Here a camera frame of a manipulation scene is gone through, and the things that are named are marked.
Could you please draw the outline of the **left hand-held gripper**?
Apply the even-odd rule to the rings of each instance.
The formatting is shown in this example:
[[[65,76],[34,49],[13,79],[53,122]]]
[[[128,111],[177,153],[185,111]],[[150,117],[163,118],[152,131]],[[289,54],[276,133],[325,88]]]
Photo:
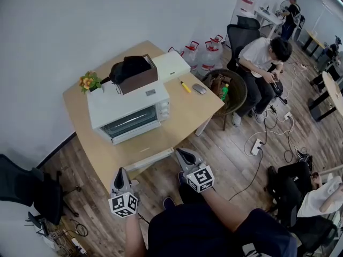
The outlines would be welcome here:
[[[108,200],[111,213],[120,218],[135,215],[138,198],[132,194],[131,180],[124,168],[118,169],[110,184],[111,193],[119,193],[119,191],[124,194],[116,195]]]

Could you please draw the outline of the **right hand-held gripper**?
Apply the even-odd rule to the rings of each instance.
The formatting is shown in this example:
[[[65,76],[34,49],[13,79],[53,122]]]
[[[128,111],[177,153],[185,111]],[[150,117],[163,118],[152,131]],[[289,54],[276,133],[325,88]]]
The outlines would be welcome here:
[[[189,172],[186,175],[187,184],[196,192],[201,193],[214,185],[211,167],[202,163],[203,159],[196,151],[176,148],[175,154],[183,172]]]

